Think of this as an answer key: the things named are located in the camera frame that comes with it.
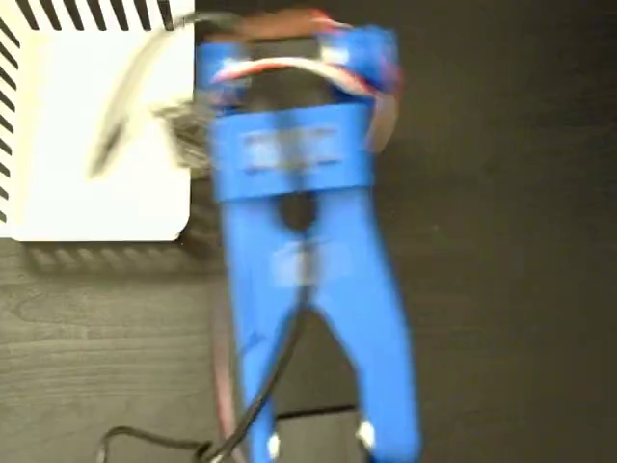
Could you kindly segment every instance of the blue clamp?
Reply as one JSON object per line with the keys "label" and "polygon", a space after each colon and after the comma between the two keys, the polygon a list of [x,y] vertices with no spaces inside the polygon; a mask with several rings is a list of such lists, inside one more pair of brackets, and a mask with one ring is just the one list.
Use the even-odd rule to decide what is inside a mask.
{"label": "blue clamp", "polygon": [[[348,48],[348,67],[367,80],[376,79],[373,63],[394,43],[391,33],[375,27],[330,40]],[[211,76],[225,60],[237,59],[239,48],[209,43],[199,54],[198,85],[212,90]],[[277,130],[299,134],[295,143],[305,157],[305,185],[316,192],[318,210],[310,229],[319,264],[312,306],[355,368],[362,419],[374,431],[372,461],[411,463],[420,447],[411,336],[376,227],[371,154],[364,146],[367,117],[365,101],[349,100],[279,112],[223,112],[209,127],[215,194],[248,404],[276,357],[300,284],[301,236],[285,226],[277,209],[278,195],[294,191],[281,169],[286,150]],[[253,463],[273,461],[267,444],[274,424],[268,403],[250,431]]]}

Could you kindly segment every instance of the white box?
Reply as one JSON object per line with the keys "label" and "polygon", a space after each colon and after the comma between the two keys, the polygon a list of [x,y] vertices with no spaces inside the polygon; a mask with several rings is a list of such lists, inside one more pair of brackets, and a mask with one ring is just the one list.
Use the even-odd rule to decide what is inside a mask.
{"label": "white box", "polygon": [[[76,2],[83,31],[76,29],[62,0],[47,2],[61,30],[54,30],[39,0],[29,3],[39,30],[28,25],[14,0],[0,1],[0,18],[11,31],[0,28],[5,29],[0,43],[8,52],[0,47],[0,92],[6,97],[0,97],[0,116],[13,127],[11,133],[0,119],[0,236],[19,241],[176,239],[188,221],[190,173],[176,166],[168,132],[148,108],[192,97],[193,27],[173,33],[152,62],[127,108],[133,122],[119,155],[103,176],[92,179],[89,168],[110,98],[153,32],[144,30],[133,0],[123,1],[127,31],[121,30],[111,0],[99,2],[105,31],[98,30],[85,0]],[[159,30],[163,19],[157,0],[147,5],[151,28]],[[171,9],[173,16],[190,13],[194,0],[173,0]]]}

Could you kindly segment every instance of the black stripe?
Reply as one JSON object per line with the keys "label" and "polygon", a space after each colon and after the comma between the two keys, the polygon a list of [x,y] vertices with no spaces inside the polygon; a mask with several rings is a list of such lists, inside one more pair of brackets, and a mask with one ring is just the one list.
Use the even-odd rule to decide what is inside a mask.
{"label": "black stripe", "polygon": [[54,4],[49,0],[40,0],[40,5],[42,6],[45,14],[47,14],[47,18],[49,19],[51,27],[53,27],[54,31],[62,31],[62,25],[60,24],[60,19],[58,19],[58,15],[56,14]]}
{"label": "black stripe", "polygon": [[148,16],[148,6],[146,5],[146,0],[133,0],[133,3],[135,4],[135,9],[137,10],[139,20],[142,21],[142,27],[145,31],[151,31],[152,26],[150,25],[150,17]]}
{"label": "black stripe", "polygon": [[158,11],[161,13],[165,29],[167,31],[173,30],[174,22],[172,20],[172,8],[170,7],[169,0],[158,0]]}
{"label": "black stripe", "polygon": [[11,87],[13,90],[17,90],[17,84],[15,84],[15,81],[11,79],[11,77],[7,74],[5,70],[2,69],[2,67],[0,67],[0,79],[4,80],[7,84],[9,84],[9,87]]}
{"label": "black stripe", "polygon": [[4,164],[2,164],[1,162],[0,162],[0,174],[2,174],[4,177],[11,178],[11,171],[9,171],[9,168],[5,166]]}
{"label": "black stripe", "polygon": [[11,52],[0,42],[0,55],[4,56],[9,63],[11,63],[15,69],[19,68],[19,64]]}
{"label": "black stripe", "polygon": [[15,105],[12,101],[9,100],[9,97],[4,95],[4,93],[0,90],[0,101],[2,101],[7,108],[9,108],[11,111],[15,111]]}
{"label": "black stripe", "polygon": [[111,2],[120,28],[123,31],[128,31],[128,21],[126,20],[126,12],[124,11],[124,0],[111,0]]}
{"label": "black stripe", "polygon": [[28,21],[28,25],[30,26],[30,29],[34,31],[38,31],[39,25],[37,23],[37,20],[35,19],[35,14],[32,11],[32,7],[30,6],[30,1],[29,0],[15,0],[15,1],[17,2],[17,6],[21,10],[23,17],[25,17],[26,21]]}
{"label": "black stripe", "polygon": [[65,0],[65,7],[67,8],[68,15],[70,16],[70,20],[73,21],[73,25],[75,29],[78,31],[84,30],[84,23],[81,20],[81,16],[79,15],[79,9],[77,8],[76,0]]}
{"label": "black stripe", "polygon": [[100,9],[100,0],[88,0],[88,6],[93,14],[94,22],[99,31],[106,31],[105,19],[103,18],[103,11]]}
{"label": "black stripe", "polygon": [[11,133],[14,133],[13,125],[9,121],[4,119],[4,116],[2,116],[1,114],[0,114],[0,126],[6,128]]}
{"label": "black stripe", "polygon": [[9,28],[9,26],[7,26],[7,23],[4,22],[1,17],[0,17],[0,31],[4,32],[4,34],[15,44],[17,48],[21,46],[21,43],[19,43],[19,40],[17,39],[13,31]]}
{"label": "black stripe", "polygon": [[9,145],[7,145],[7,143],[4,140],[2,140],[1,138],[0,138],[0,150],[2,150],[3,152],[5,152],[8,155],[12,155],[13,154],[13,150],[11,150],[11,147]]}

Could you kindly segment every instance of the wood grain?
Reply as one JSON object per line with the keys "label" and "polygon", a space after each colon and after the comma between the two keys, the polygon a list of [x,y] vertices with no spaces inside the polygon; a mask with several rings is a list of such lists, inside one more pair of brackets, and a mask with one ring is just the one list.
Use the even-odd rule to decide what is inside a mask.
{"label": "wood grain", "polygon": [[[286,2],[254,5],[277,6]],[[405,105],[378,160],[376,205],[414,328],[422,461],[615,461],[609,7],[329,8],[400,38]],[[228,303],[220,253],[128,248],[97,248],[102,259],[78,264],[70,256],[79,249],[67,258],[0,241],[3,462],[91,461],[96,438],[117,423],[216,434],[208,314]],[[103,263],[85,272],[84,262]],[[277,392],[280,410],[348,403],[354,393],[349,365],[316,321]],[[125,441],[114,449],[124,463],[183,456]]]}

